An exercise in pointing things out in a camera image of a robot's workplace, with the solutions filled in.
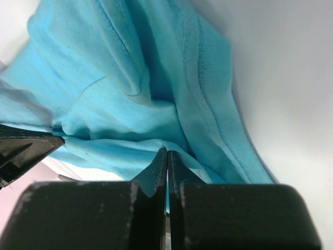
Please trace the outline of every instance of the wrinkled fabric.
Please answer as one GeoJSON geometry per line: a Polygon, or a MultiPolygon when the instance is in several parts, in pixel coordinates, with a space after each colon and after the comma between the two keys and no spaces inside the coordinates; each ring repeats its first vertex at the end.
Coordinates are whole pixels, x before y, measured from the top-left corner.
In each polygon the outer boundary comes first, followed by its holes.
{"type": "Polygon", "coordinates": [[[183,0],[42,0],[0,73],[0,123],[129,180],[161,147],[211,183],[271,183],[231,91],[231,47],[183,0]]]}

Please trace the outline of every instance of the folded cloth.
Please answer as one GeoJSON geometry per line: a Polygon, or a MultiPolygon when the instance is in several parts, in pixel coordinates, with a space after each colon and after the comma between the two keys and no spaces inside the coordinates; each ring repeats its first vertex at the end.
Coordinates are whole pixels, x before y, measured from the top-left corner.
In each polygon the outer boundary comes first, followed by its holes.
{"type": "Polygon", "coordinates": [[[161,147],[211,183],[271,183],[231,91],[229,41],[184,0],[42,0],[0,73],[0,123],[129,180],[161,147]]]}

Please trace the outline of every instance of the turquoise garment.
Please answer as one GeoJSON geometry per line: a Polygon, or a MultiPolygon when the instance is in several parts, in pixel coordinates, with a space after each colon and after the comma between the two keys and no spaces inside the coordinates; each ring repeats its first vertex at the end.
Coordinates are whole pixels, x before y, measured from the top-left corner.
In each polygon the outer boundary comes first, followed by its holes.
{"type": "Polygon", "coordinates": [[[129,180],[161,147],[210,183],[271,183],[231,92],[230,43],[183,0],[42,0],[0,73],[0,123],[129,180]]]}

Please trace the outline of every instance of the blue fabric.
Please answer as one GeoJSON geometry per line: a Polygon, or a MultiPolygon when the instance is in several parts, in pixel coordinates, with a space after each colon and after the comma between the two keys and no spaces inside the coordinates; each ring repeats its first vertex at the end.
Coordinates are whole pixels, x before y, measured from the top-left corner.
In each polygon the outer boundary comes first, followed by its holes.
{"type": "Polygon", "coordinates": [[[271,183],[231,92],[230,43],[183,0],[42,0],[0,73],[0,123],[128,180],[161,147],[206,182],[271,183]]]}

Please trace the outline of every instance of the blue cloth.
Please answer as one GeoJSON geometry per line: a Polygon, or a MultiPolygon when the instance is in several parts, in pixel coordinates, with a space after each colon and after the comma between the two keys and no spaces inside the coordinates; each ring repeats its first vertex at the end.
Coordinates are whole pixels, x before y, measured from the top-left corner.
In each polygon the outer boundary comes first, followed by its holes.
{"type": "Polygon", "coordinates": [[[161,147],[210,183],[271,183],[231,92],[230,43],[183,0],[42,0],[0,73],[0,123],[128,180],[161,147]]]}

